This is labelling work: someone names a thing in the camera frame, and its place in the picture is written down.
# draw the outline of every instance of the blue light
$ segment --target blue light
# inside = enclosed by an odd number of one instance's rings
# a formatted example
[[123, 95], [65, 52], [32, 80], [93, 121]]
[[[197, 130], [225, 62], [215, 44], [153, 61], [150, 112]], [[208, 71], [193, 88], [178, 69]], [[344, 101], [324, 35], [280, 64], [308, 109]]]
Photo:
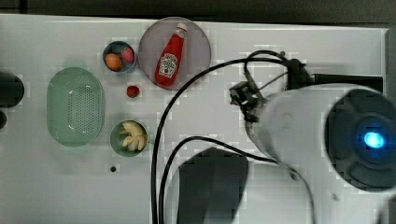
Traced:
[[364, 143], [368, 147], [381, 148], [385, 145], [385, 138], [380, 133], [367, 133], [364, 135]]

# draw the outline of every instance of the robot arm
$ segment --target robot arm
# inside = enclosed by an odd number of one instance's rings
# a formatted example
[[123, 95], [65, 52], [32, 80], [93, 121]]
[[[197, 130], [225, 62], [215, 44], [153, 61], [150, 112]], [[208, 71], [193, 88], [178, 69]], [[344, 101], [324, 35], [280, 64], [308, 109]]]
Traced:
[[284, 91], [255, 112], [247, 133], [260, 151], [297, 171], [322, 224], [373, 224], [396, 185], [396, 108], [350, 84]]

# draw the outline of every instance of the black cable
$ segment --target black cable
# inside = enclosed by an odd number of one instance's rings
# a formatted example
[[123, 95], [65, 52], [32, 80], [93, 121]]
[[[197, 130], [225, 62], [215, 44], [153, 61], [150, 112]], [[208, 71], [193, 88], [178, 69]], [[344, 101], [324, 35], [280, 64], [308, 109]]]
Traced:
[[[268, 49], [254, 51], [253, 53], [249, 54], [247, 57], [248, 58], [253, 58], [253, 57], [255, 57], [257, 55], [260, 55], [260, 54], [268, 54], [268, 55], [277, 57], [278, 59], [280, 59], [284, 63], [288, 61], [288, 59], [285, 58], [285, 56], [283, 54], [280, 54], [278, 52], [274, 52], [274, 51], [271, 51], [271, 50], [268, 50]], [[245, 62], [244, 63], [244, 72], [245, 73], [248, 73], [248, 63], [249, 62]]]
[[158, 125], [158, 129], [157, 129], [157, 134], [155, 136], [155, 142], [154, 142], [154, 148], [152, 151], [152, 160], [151, 160], [151, 179], [150, 179], [150, 191], [151, 191], [151, 215], [152, 215], [152, 224], [158, 224], [158, 214], [157, 214], [157, 185], [156, 185], [156, 181], [157, 181], [157, 157], [158, 157], [158, 149], [160, 146], [160, 140], [161, 140], [161, 134], [163, 132], [163, 125], [165, 124], [165, 120], [166, 117], [169, 113], [169, 111], [171, 110], [173, 104], [175, 103], [175, 101], [177, 100], [177, 98], [181, 95], [181, 93], [186, 90], [192, 83], [194, 83], [197, 79], [203, 77], [204, 75], [234, 64], [234, 63], [247, 63], [247, 62], [268, 62], [268, 63], [278, 63], [278, 64], [282, 64], [285, 65], [285, 63], [281, 60], [277, 60], [277, 59], [268, 59], [268, 58], [245, 58], [245, 59], [237, 59], [237, 60], [232, 60], [229, 61], [227, 63], [220, 63], [218, 65], [212, 66], [207, 68], [205, 71], [201, 72], [200, 74], [198, 74], [197, 76], [193, 77], [192, 79], [190, 79], [183, 87], [181, 87], [181, 89], [175, 94], [175, 96], [172, 98], [172, 100], [169, 102], [168, 106], [165, 108], [165, 110], [163, 111], [163, 115], [161, 116], [161, 120], [160, 120], [160, 124]]
[[273, 82], [277, 81], [278, 79], [280, 79], [281, 77], [285, 76], [288, 72], [282, 73], [279, 76], [273, 78], [271, 81], [267, 82], [265, 85], [263, 85], [262, 87], [259, 88], [259, 91], [264, 89], [265, 87], [271, 85]]
[[271, 163], [277, 163], [276, 161], [272, 160], [272, 159], [268, 159], [268, 158], [264, 158], [264, 157], [259, 157], [259, 156], [255, 156], [249, 153], [246, 153], [236, 147], [227, 145], [226, 143], [220, 142], [219, 140], [213, 139], [213, 138], [208, 138], [208, 137], [202, 137], [202, 136], [192, 136], [192, 137], [188, 137], [186, 139], [184, 139], [183, 141], [181, 141], [176, 147], [175, 149], [172, 151], [171, 156], [168, 159], [168, 162], [166, 163], [165, 169], [163, 171], [163, 178], [161, 180], [161, 185], [160, 185], [160, 199], [159, 199], [159, 220], [160, 220], [160, 224], [164, 224], [164, 195], [165, 195], [165, 186], [166, 186], [166, 180], [167, 177], [169, 175], [169, 170], [171, 168], [172, 162], [176, 156], [176, 154], [178, 153], [178, 151], [181, 149], [181, 147], [183, 147], [184, 144], [190, 142], [190, 141], [194, 141], [194, 140], [201, 140], [201, 141], [206, 141], [206, 142], [211, 142], [211, 143], [215, 143], [217, 145], [226, 147], [242, 156], [251, 158], [253, 160], [256, 161], [266, 161], [266, 162], [271, 162]]

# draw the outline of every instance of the ketchup label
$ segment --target ketchup label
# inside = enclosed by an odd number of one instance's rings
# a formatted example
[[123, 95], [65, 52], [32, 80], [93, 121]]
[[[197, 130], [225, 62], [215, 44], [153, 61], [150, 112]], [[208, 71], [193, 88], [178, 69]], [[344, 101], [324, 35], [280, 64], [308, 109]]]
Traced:
[[161, 57], [159, 74], [165, 77], [171, 77], [177, 69], [177, 57], [170, 53], [165, 53]]

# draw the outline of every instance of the ketchup bottle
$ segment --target ketchup bottle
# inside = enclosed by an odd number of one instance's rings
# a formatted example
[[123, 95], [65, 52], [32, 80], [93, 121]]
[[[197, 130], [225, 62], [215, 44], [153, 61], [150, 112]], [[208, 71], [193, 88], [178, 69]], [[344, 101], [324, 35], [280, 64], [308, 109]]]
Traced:
[[180, 68], [181, 54], [184, 39], [187, 37], [187, 26], [179, 23], [166, 45], [155, 70], [155, 81], [165, 87], [171, 86], [177, 77]]

